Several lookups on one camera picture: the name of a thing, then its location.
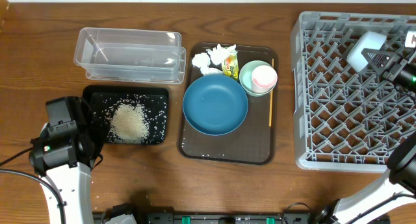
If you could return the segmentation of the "white light-blue small bowl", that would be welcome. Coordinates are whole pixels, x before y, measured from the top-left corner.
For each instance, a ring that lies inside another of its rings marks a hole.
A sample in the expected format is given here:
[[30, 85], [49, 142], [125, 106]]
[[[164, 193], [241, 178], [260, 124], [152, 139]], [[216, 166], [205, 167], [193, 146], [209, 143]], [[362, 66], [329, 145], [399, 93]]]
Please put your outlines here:
[[356, 73], [363, 70], [369, 63], [362, 55], [364, 49], [380, 50], [387, 36], [377, 32], [366, 32], [350, 50], [346, 61]]

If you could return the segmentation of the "pile of rice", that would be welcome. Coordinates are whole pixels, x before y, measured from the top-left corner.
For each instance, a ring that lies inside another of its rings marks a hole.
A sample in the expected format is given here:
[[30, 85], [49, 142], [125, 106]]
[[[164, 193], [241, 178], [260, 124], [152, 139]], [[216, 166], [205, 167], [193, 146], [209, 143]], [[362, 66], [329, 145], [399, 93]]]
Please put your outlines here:
[[109, 143], [156, 145], [164, 141], [168, 97], [151, 94], [100, 94], [99, 119], [109, 126]]

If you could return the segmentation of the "pink cup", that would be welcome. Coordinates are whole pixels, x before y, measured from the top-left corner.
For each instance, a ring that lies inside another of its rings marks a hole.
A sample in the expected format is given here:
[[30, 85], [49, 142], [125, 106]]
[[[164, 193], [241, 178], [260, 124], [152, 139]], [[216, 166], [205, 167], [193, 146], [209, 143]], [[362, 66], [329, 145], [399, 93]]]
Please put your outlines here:
[[266, 93], [277, 83], [276, 71], [266, 65], [257, 66], [251, 74], [251, 86], [254, 93]]

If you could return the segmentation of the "dark blue plate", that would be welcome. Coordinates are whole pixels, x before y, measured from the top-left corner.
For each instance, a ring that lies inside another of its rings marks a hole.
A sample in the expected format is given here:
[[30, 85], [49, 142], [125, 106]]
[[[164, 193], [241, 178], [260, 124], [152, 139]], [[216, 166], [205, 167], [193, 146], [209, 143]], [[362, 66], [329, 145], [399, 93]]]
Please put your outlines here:
[[224, 75], [196, 79], [183, 97], [183, 114], [190, 126], [202, 134], [221, 136], [242, 125], [248, 114], [243, 87]]

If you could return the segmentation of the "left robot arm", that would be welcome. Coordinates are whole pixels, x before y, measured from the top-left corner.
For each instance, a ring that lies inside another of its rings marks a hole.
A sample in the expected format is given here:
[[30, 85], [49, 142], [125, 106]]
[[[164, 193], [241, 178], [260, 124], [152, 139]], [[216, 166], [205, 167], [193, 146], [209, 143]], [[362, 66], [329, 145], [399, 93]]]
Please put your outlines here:
[[45, 104], [49, 121], [33, 146], [29, 162], [42, 181], [51, 223], [93, 223], [91, 170], [102, 157], [108, 128], [94, 121], [89, 104], [68, 96]]

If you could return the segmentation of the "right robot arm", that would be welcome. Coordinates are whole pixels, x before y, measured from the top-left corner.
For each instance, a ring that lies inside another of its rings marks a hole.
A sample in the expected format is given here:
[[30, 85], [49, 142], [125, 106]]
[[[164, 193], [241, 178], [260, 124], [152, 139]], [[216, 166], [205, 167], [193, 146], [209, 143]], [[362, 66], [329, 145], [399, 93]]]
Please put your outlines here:
[[[415, 92], [415, 64], [395, 52], [363, 49], [369, 66], [386, 81]], [[415, 202], [415, 133], [391, 154], [380, 178], [350, 197], [336, 199], [310, 223], [369, 223]]]

